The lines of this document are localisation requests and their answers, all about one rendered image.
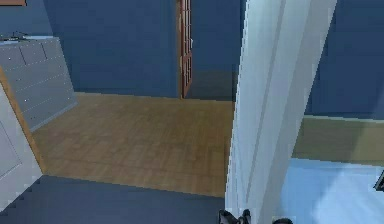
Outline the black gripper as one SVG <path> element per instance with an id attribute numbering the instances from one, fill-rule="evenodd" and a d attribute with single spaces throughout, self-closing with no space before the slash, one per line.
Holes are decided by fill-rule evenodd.
<path id="1" fill-rule="evenodd" d="M 218 212 L 218 224 L 251 224 L 251 214 L 248 209 L 245 209 L 242 215 L 236 218 L 227 210 Z"/>

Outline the white panelled room door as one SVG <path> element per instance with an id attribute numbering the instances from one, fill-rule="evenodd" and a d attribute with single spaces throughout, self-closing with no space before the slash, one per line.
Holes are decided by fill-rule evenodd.
<path id="1" fill-rule="evenodd" d="M 225 209 L 272 224 L 337 0 L 247 0 Z"/>

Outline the brown glazed room door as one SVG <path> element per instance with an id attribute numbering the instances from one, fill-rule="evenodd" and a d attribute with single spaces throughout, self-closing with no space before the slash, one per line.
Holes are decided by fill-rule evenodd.
<path id="1" fill-rule="evenodd" d="M 179 57 L 179 90 L 184 99 L 192 84 L 191 0 L 176 0 L 177 43 Z"/>

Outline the grey chest of drawers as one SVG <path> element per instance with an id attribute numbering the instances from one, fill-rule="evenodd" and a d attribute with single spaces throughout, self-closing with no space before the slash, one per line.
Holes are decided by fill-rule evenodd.
<path id="1" fill-rule="evenodd" d="M 0 43 L 0 66 L 31 132 L 77 105 L 58 37 Z"/>

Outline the brown framed wall picture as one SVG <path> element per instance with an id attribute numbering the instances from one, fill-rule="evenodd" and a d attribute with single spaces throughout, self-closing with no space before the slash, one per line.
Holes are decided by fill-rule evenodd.
<path id="1" fill-rule="evenodd" d="M 0 0 L 0 6 L 26 6 L 26 0 Z"/>

